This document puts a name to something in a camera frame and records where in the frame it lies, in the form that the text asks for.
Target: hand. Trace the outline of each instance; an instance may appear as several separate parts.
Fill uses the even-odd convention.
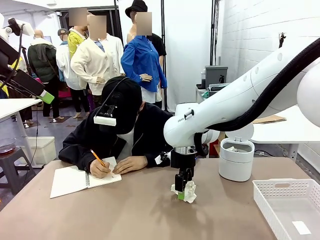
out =
[[[113,170],[114,174],[126,174],[127,172],[137,171],[147,166],[148,161],[145,156],[129,156],[121,160]]]
[[[110,163],[105,162],[104,165],[105,167],[101,165],[98,159],[93,160],[90,164],[90,173],[98,179],[103,179],[111,172],[109,169]]]
[[[142,82],[150,82],[152,80],[152,76],[146,73],[140,74],[140,77],[142,78]]]
[[[107,81],[104,79],[104,78],[102,78],[102,77],[97,77],[97,79],[96,79],[96,83],[97,84],[105,84]]]

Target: white plastic basket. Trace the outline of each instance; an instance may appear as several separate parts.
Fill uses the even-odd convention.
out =
[[[316,181],[252,182],[254,201],[278,240],[320,240],[320,186]]]
[[[33,161],[36,164],[48,164],[57,158],[54,136],[38,136],[37,139],[30,136],[28,137],[28,142],[31,147],[32,156],[34,155]],[[26,148],[24,146],[21,146],[21,148],[28,156]],[[26,163],[23,158],[20,158],[19,161],[23,164]]]

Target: green tag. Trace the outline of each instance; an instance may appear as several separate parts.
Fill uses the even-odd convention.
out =
[[[44,101],[46,104],[50,104],[55,99],[55,97],[48,92],[46,92],[44,96],[37,96],[37,97],[38,99],[41,99],[42,101]]]
[[[179,200],[184,200],[185,199],[185,191],[183,191],[183,192],[179,192],[178,191],[178,199]]]

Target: black hat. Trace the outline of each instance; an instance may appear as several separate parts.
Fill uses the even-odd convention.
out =
[[[58,30],[58,36],[60,35],[68,35],[68,30],[65,28],[61,28]]]
[[[111,96],[105,105],[115,105],[117,108],[113,112],[113,118],[116,119],[116,126],[107,127],[107,132],[116,134],[127,134],[135,126],[137,115],[142,104],[141,87],[132,79],[125,76],[111,78],[102,90],[102,101],[105,101],[109,94]]]
[[[128,7],[125,10],[125,14],[130,18],[130,12],[131,11],[139,12],[148,12],[148,7],[143,0],[134,0],[131,7]]]

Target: pencil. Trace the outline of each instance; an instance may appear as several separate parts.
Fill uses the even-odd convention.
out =
[[[106,167],[105,163],[97,156],[97,154],[91,149],[90,150],[93,156],[101,163],[102,166]]]

